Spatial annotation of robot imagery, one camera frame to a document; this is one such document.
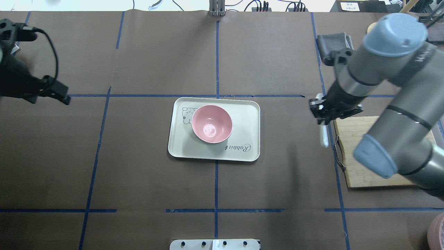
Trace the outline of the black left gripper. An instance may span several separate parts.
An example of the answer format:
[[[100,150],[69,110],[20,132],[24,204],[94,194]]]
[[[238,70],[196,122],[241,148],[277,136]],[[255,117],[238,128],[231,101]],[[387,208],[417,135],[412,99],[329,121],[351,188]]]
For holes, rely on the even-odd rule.
[[[52,87],[52,98],[69,105],[69,88],[56,81],[55,77],[41,79],[30,74],[27,65],[9,52],[1,55],[0,92],[3,97],[24,99],[35,104],[38,96],[43,96]]]

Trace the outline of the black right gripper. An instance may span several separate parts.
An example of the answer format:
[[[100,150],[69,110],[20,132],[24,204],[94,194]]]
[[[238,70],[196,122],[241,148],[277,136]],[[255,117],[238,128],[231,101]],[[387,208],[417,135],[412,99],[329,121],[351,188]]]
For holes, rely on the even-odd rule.
[[[344,119],[360,113],[357,111],[357,106],[364,99],[364,96],[348,94],[335,81],[323,98],[309,99],[309,108],[317,120]]]

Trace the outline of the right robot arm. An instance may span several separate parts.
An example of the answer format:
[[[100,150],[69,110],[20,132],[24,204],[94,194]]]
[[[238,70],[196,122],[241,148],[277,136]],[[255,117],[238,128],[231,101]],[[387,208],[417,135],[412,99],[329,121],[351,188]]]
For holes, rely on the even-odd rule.
[[[443,149],[426,135],[443,116],[444,56],[427,38],[427,27],[406,13],[379,19],[357,50],[345,33],[318,35],[320,59],[334,68],[335,80],[309,108],[319,125],[328,125],[361,113],[362,101],[383,81],[399,87],[353,157],[383,178],[400,174],[443,199]]]

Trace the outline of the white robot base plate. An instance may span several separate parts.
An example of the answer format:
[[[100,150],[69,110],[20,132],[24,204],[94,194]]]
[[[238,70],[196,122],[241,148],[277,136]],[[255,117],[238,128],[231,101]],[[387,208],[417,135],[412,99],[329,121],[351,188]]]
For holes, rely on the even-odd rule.
[[[260,250],[257,239],[181,239],[173,240],[170,250]]]

